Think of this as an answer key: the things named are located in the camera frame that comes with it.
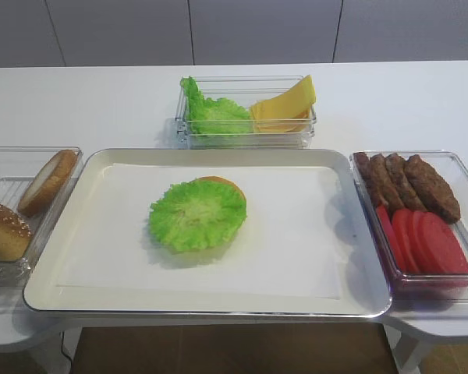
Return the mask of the brown meat patty leftmost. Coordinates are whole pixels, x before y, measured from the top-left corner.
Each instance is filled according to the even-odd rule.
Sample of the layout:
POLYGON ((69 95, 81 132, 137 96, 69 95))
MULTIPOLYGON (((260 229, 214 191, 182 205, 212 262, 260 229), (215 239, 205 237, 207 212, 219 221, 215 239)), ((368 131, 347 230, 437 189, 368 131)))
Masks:
POLYGON ((357 152, 353 154, 353 159, 355 160, 358 171, 366 185, 373 207, 381 205, 380 193, 371 172, 369 157, 364 152, 357 152))

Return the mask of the clear bun container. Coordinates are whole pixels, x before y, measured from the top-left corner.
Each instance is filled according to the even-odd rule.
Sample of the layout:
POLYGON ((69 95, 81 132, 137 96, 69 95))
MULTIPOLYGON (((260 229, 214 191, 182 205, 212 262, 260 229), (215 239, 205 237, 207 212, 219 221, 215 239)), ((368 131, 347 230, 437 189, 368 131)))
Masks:
POLYGON ((82 151, 78 147, 0 147, 0 204, 18 214, 30 227, 31 240, 17 261, 0 261, 0 286, 22 286, 36 265, 50 234, 77 182, 83 168, 82 151), (37 173, 60 150, 77 154, 71 175, 43 212, 26 217, 17 210, 18 203, 37 173))

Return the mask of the sesame top bun right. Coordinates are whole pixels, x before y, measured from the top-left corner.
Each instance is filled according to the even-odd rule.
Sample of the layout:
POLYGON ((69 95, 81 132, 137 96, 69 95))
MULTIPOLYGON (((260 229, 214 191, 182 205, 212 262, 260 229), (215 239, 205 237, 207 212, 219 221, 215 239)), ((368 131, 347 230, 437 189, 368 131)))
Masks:
POLYGON ((0 261, 20 259, 31 240, 30 227, 18 214, 0 204, 0 261))

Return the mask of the clear patty and tomato container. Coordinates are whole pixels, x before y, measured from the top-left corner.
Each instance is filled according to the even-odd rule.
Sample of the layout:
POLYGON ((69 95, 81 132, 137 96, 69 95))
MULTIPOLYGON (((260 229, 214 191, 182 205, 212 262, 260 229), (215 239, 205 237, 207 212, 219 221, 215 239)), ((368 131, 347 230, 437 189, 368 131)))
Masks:
POLYGON ((462 161, 447 151, 365 151, 350 160, 394 296, 468 302, 462 161))

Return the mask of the white metal tray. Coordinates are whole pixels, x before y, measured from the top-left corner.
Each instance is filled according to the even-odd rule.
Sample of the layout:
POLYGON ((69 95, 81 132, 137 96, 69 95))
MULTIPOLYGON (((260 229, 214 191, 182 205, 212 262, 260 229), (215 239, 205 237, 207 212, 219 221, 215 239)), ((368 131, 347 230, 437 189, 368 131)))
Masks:
POLYGON ((368 227, 346 156, 333 150, 164 150, 107 149, 90 156, 23 291, 25 303, 42 312, 94 315, 151 313, 215 318, 374 318, 392 296, 368 227), (59 284, 69 243, 97 177, 115 164, 185 168, 330 168, 339 187, 330 206, 341 214, 333 231, 340 294, 255 295, 144 288, 81 287, 59 284))

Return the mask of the red tomato slice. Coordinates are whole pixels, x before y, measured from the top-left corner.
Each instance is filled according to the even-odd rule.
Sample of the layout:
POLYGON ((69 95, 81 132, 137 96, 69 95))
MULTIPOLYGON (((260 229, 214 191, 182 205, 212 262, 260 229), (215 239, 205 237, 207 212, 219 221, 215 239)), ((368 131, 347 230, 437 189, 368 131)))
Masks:
POLYGON ((418 273, 430 273, 432 265, 425 254, 424 245, 419 236, 420 219, 424 212, 416 210, 410 213, 407 220, 407 230, 410 241, 411 254, 417 265, 418 273))
POLYGON ((385 206, 380 205, 375 208, 375 212, 378 216, 380 221, 381 227, 385 233, 385 236, 388 240, 388 244, 392 251, 392 255, 395 258, 395 263, 398 269, 403 272, 406 270, 405 260, 402 255, 402 250, 399 247, 399 243, 397 241, 397 237, 395 236, 395 232, 393 230, 393 226, 391 224, 388 211, 385 206))
POLYGON ((432 265, 430 273, 468 274, 463 249, 452 229, 439 216, 424 213, 420 219, 419 236, 432 265))
POLYGON ((403 273, 419 274, 420 268, 413 256, 414 241, 410 238, 408 223, 412 216, 412 211, 406 208, 397 210, 392 217, 392 227, 402 251, 402 256, 406 264, 403 273))

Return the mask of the red tomato slice front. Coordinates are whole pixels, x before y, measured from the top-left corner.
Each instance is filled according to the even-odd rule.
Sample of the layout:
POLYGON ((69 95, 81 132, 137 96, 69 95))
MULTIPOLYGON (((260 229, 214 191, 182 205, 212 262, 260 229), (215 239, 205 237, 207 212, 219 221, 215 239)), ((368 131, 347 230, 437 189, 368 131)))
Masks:
POLYGON ((419 236, 432 265, 430 273, 468 274, 463 249, 452 229, 439 216, 424 213, 420 219, 419 236))

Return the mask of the red tomato slice back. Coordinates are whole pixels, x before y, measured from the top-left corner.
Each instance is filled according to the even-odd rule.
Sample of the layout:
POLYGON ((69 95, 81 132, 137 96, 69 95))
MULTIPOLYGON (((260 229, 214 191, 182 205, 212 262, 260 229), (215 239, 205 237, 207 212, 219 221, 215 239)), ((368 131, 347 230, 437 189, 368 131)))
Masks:
POLYGON ((393 230, 393 226, 391 224, 388 211, 385 206, 380 205, 375 208, 375 212, 378 216, 380 221, 381 227, 385 233, 385 236, 388 240, 388 244, 392 251, 392 255, 395 258, 395 263, 398 269, 403 272, 406 270, 405 260, 402 255, 402 250, 399 247, 399 243, 397 241, 397 237, 395 236, 395 232, 393 230))

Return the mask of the leaning bottom bun half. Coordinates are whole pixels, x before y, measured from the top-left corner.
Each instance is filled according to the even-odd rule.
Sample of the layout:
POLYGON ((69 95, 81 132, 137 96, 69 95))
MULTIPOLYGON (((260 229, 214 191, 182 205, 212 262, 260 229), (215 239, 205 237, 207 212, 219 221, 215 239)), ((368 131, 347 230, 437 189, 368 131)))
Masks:
POLYGON ((17 210, 33 217, 46 210, 71 175, 77 154, 73 150, 60 150, 37 173, 22 195, 17 210))

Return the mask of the green lettuce leaf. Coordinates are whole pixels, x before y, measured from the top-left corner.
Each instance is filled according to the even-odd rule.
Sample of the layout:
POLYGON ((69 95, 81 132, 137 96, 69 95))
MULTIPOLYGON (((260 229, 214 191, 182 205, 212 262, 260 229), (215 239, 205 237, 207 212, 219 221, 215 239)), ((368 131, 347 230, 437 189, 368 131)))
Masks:
POLYGON ((174 254, 231 242, 247 217, 245 196, 232 184, 197 178, 171 185, 151 204, 149 232, 174 254))

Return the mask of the bottom bun on tray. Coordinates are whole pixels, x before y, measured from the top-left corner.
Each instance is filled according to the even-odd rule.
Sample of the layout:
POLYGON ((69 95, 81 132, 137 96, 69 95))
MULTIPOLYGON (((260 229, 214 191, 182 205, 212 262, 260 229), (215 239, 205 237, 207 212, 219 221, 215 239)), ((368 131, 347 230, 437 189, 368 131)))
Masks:
POLYGON ((194 180, 199 197, 191 202, 191 209, 197 210, 195 217, 224 219, 233 215, 238 221, 247 217, 247 200, 244 192, 234 182, 215 175, 208 175, 194 180))

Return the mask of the brown meat patty rightmost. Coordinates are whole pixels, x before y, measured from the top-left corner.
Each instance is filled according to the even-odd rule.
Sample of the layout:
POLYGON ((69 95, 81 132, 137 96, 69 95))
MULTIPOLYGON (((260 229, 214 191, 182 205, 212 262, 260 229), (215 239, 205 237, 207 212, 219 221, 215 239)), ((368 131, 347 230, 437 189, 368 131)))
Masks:
POLYGON ((460 220, 460 205, 449 183, 419 154, 409 157, 404 173, 428 211, 437 214, 447 224, 460 220))

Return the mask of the green lettuce pile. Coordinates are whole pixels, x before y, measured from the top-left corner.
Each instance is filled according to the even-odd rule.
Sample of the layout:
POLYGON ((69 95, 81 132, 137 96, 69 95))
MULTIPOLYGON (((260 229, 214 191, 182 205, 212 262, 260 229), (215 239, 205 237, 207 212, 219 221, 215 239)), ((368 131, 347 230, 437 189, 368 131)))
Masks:
POLYGON ((182 78, 180 86, 188 100, 187 120, 194 134, 247 134, 253 132, 250 113, 225 97, 205 98, 196 80, 182 78))

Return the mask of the white paper sheet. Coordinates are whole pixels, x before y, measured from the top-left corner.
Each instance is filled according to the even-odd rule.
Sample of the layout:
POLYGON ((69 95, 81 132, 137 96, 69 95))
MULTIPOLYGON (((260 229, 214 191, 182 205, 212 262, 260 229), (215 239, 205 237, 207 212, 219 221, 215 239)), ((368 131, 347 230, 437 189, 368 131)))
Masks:
POLYGON ((185 168, 115 164, 99 174, 77 218, 58 283, 337 298, 333 231, 341 214, 330 168, 185 168), (171 185, 215 175, 234 182, 247 217, 209 258, 168 254, 147 230, 151 204, 171 185))

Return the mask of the brown meat patty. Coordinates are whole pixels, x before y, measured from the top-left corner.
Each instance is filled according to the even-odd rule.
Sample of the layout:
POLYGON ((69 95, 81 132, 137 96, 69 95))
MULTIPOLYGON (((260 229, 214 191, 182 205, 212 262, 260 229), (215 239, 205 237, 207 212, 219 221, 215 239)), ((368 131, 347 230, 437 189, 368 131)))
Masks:
POLYGON ((392 216, 405 206, 387 171, 385 157, 380 153, 374 155, 370 159, 370 167, 379 192, 387 202, 389 215, 392 216))
POLYGON ((353 159, 355 160, 358 171, 366 185, 373 207, 381 205, 380 193, 371 172, 369 157, 364 152, 357 152, 353 154, 353 159))
POLYGON ((460 220, 460 205, 449 183, 419 154, 409 157, 404 173, 428 211, 437 214, 447 224, 460 220))
POLYGON ((426 212, 427 209, 411 186, 404 172, 406 160, 397 153, 389 154, 385 159, 387 172, 404 206, 412 211, 426 212))

